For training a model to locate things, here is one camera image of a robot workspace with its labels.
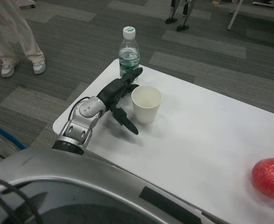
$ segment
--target white pants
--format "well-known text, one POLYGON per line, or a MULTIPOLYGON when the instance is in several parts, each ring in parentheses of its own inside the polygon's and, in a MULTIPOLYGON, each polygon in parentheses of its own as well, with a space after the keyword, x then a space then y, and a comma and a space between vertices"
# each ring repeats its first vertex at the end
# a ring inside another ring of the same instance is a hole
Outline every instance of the white pants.
MULTIPOLYGON (((43 52, 39 49, 33 33, 21 14, 15 0, 0 0, 0 20, 15 35, 20 43, 25 56, 33 63, 43 61, 43 52)), ((15 64, 16 54, 0 31, 0 59, 4 64, 15 64)))

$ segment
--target white bottle cap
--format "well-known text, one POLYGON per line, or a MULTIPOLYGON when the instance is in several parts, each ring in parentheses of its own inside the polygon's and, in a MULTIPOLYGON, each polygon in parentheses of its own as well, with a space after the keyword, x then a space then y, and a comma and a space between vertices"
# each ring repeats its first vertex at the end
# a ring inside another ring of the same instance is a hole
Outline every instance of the white bottle cap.
POLYGON ((123 37, 127 40, 132 40, 136 36, 136 30, 134 27, 124 27, 123 28, 123 37))

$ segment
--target gray carpet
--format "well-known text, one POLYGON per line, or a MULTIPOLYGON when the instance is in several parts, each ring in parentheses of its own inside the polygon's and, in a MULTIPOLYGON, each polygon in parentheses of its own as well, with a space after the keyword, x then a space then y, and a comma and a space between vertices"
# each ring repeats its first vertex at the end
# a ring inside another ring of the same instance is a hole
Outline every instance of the gray carpet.
POLYGON ((197 0, 190 29, 181 33, 178 23, 164 23, 170 0, 44 0, 23 7, 47 70, 34 75, 1 26, 20 64, 13 77, 0 76, 0 127, 28 146, 51 147, 52 123, 117 58, 127 25, 137 30, 142 65, 274 113, 274 9, 251 2, 227 31, 231 4, 197 0))

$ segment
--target bottle label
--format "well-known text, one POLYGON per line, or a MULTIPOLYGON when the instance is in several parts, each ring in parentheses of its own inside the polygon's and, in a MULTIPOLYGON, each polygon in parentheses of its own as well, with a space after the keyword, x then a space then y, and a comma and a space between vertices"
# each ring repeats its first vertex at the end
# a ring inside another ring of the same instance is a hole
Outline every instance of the bottle label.
POLYGON ((123 77, 123 75, 128 72, 128 71, 132 71, 134 69, 137 69, 139 67, 139 63, 136 64, 135 66, 125 66, 121 63, 119 63, 119 69, 120 69, 120 77, 123 77))

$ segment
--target person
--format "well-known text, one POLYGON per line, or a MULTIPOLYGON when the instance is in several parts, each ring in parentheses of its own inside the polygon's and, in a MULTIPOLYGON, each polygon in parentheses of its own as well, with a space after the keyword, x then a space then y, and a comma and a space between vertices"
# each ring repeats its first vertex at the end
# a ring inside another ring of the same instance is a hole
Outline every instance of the person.
MULTIPOLYGON (((170 24, 178 21, 178 19, 174 18, 174 14, 179 6, 180 0, 172 0, 171 1, 171 9, 169 18, 166 19, 165 23, 170 24)), ((194 8, 195 0, 185 0, 185 5, 183 7, 183 17, 180 25, 176 28, 176 31, 180 32, 189 28, 188 25, 185 25, 188 17, 190 16, 193 8, 194 8)))
MULTIPOLYGON (((0 0, 0 21, 6 25, 15 35, 20 43, 25 56, 33 63, 35 74, 45 71, 45 58, 39 49, 32 30, 21 14, 20 8, 15 0, 0 0)), ((19 60, 0 31, 0 59, 3 61, 1 75, 4 78, 11 77, 19 60)))

